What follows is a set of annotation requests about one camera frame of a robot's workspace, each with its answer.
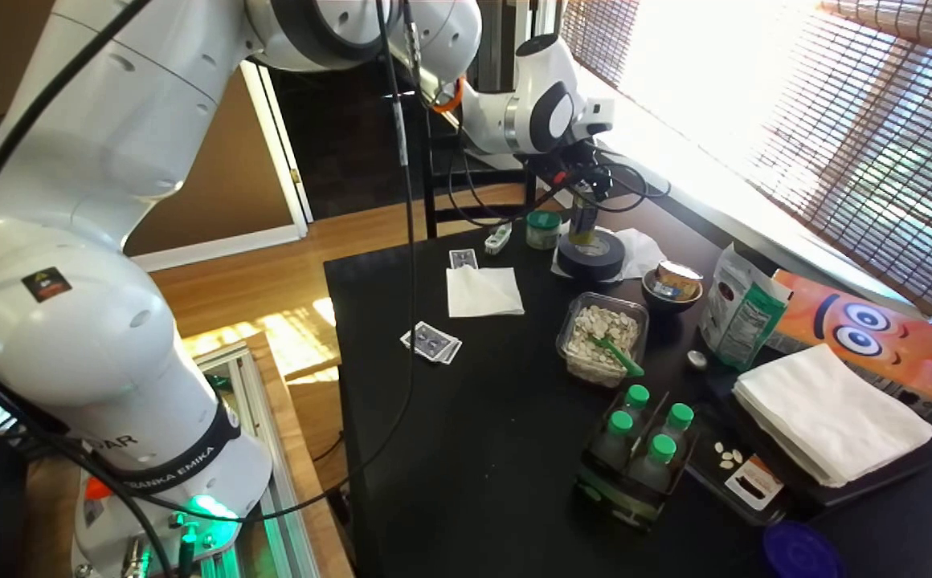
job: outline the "cardboard box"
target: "cardboard box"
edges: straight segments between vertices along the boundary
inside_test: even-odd
[[[788,268],[777,268],[774,283],[791,287],[791,302],[770,337],[772,349],[793,353],[823,340],[878,388],[932,409],[932,325],[924,313]]]

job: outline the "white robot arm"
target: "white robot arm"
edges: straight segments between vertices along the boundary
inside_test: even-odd
[[[125,5],[56,3],[0,148],[40,88]],[[454,85],[480,43],[477,3],[412,0],[412,9],[427,72]],[[354,68],[383,48],[379,13],[399,19],[402,5],[151,0],[79,69],[0,168],[0,385],[58,417],[131,493],[244,518],[268,489],[271,459],[228,419],[183,353],[164,294],[118,253],[125,237],[183,186],[244,58],[297,72]],[[504,99],[469,88],[466,131],[488,148],[541,150],[597,127],[602,112],[584,108],[570,79],[553,79],[570,69],[562,58],[559,43],[525,43],[521,69],[530,79]],[[168,507],[141,500],[141,511],[170,531]],[[237,531],[232,526],[200,550],[225,550]],[[118,504],[79,518],[79,566],[89,574],[118,569],[140,531]]]

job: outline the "table surface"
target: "table surface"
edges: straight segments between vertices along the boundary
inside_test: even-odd
[[[727,237],[674,214],[643,201],[608,225],[636,225],[665,256],[711,271]],[[581,287],[551,277],[551,256],[517,241],[486,266],[517,268],[526,313],[454,321],[444,303],[447,248],[480,248],[480,237],[329,263],[346,449],[351,462],[366,459],[354,479],[365,574],[770,574],[763,530],[696,479],[679,485],[651,531],[591,512],[572,493],[575,462],[614,398],[570,377],[557,353],[567,303]],[[636,283],[612,292],[643,302]],[[457,361],[407,357],[399,332],[412,321],[463,337]],[[653,313],[646,382],[653,393],[679,390],[714,409],[684,377],[696,344],[699,303]],[[832,540],[850,574],[932,574],[932,462],[811,526]]]

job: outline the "white towel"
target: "white towel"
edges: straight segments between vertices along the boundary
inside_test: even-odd
[[[525,313],[517,271],[510,266],[457,266],[444,268],[444,283],[449,316]]]
[[[743,373],[732,393],[827,489],[932,440],[932,422],[869,385],[827,344]]]

